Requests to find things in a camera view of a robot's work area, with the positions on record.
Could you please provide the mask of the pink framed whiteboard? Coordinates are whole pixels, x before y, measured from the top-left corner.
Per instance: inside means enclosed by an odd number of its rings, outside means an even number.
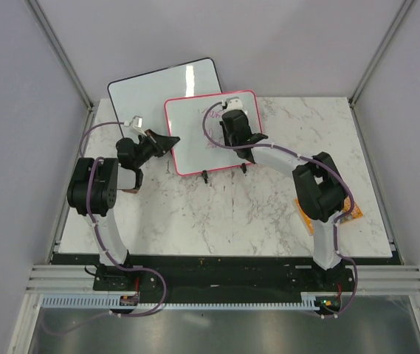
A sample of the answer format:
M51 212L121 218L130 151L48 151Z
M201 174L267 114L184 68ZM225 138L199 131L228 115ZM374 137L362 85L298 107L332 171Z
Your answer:
M221 94L206 94L195 97L169 99L164 104L165 117L170 136L179 136L172 149L176 173L180 176L199 175L203 170L213 172L239 167L245 161L233 150L215 146L214 139L224 144L223 130L219 122L224 113L222 100L239 97L249 119L252 132L262 131L256 95L253 91L233 91Z

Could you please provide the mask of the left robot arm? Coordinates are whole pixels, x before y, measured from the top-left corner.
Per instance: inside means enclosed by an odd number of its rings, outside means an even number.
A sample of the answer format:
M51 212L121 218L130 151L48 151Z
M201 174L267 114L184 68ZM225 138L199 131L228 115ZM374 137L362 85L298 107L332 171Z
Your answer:
M67 189L68 205L81 215L94 232L100 251L100 263L115 266L110 282L120 290L127 290L135 282L135 272L125 265L128 249L117 228L114 206L117 201L119 168L134 174L132 192L138 192L143 182L142 166L153 157L160 158L181 138L163 136L147 130L138 142L122 138L116 143L115 158L80 157L75 165Z

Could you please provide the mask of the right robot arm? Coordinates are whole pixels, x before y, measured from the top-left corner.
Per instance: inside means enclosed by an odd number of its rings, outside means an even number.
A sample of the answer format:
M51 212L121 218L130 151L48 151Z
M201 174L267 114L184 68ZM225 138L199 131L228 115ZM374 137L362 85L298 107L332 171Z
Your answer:
M220 126L224 142L217 142L207 130L207 118L214 108L210 106L202 119L202 133L210 143L292 178L298 204L313 226L313 259L319 267L311 272L311 280L320 290L330 289L338 281L334 267L344 258L338 243L340 220L354 206L353 194L331 155L321 152L307 157L275 144L267 135L252 132L249 119L241 109L223 113ZM350 209L344 211L346 199L350 200Z

